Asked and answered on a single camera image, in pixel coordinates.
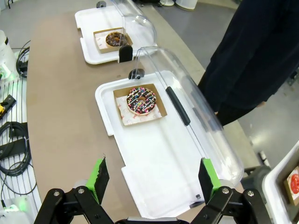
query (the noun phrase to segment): hand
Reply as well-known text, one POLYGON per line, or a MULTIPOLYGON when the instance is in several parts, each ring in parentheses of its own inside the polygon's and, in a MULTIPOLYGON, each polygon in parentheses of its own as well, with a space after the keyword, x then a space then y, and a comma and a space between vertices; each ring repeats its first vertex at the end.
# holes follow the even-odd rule
POLYGON ((257 105, 256 107, 261 107, 261 106, 264 106, 266 104, 265 101, 261 102, 259 105, 257 105))

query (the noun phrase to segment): donut hole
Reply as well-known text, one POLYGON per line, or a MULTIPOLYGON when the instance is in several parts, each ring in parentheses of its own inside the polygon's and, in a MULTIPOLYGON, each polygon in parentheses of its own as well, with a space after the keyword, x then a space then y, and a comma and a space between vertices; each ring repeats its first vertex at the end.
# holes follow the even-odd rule
POLYGON ((144 102, 145 101, 145 97, 139 97, 138 100, 139 100, 139 102, 144 102))

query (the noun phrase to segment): donut with sprinkles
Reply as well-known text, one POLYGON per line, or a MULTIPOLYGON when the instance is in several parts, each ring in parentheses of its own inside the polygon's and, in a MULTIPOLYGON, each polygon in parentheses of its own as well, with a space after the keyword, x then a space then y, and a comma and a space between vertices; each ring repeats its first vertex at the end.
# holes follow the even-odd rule
POLYGON ((156 103, 155 93, 144 87, 133 88, 127 96, 129 110, 137 115, 147 115, 154 109, 156 103))

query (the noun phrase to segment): black pants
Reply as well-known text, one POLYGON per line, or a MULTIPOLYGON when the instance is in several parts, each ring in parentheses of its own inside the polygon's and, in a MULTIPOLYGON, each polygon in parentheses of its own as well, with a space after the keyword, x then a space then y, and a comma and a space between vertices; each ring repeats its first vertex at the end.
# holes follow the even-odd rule
POLYGON ((218 111, 217 118, 220 121, 220 123, 222 124, 222 126, 225 126, 225 125, 243 117, 245 114, 249 113, 253 109, 254 108, 239 109, 239 108, 235 108, 230 105, 227 105, 227 104, 222 104, 218 111))

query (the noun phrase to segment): white plastic tray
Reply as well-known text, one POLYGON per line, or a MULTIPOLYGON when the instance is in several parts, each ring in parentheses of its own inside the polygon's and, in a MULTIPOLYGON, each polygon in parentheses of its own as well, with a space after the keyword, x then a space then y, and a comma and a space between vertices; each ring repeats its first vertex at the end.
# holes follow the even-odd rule
MULTIPOLYGON (((170 84, 177 82, 169 71, 162 71, 170 84)), ((114 135, 125 167, 123 175, 142 217, 176 217, 187 211, 202 196, 198 180, 200 159, 211 158, 221 179, 227 176, 226 169, 217 162, 213 150, 207 147, 204 128, 187 103, 183 92, 171 85, 186 110, 192 130, 184 126, 165 91, 166 86, 156 74, 136 80, 118 80, 97 88, 95 98, 109 136, 114 135), (133 126, 122 125, 115 104, 113 90, 135 85, 154 84, 167 111, 167 116, 133 126), (194 132, 203 133, 200 143, 194 132)))
POLYGON ((263 193, 269 206, 269 212, 275 224, 292 224, 285 209, 276 179, 293 155, 298 154, 299 141, 285 158, 263 180, 263 193))
MULTIPOLYGON (((115 6, 82 10, 75 13, 75 19, 77 28, 81 29, 82 37, 80 38, 80 42, 84 59, 87 63, 101 64, 119 60, 118 51, 101 54, 93 37, 95 31, 123 27, 122 16, 116 10, 115 6)), ((150 41, 146 38, 140 40, 140 38, 136 36, 136 31, 138 31, 138 35, 142 37, 152 35, 146 27, 137 24, 133 26, 133 23, 126 23, 126 32, 133 42, 133 56, 136 56, 137 50, 139 49, 136 46, 151 46, 150 41)))

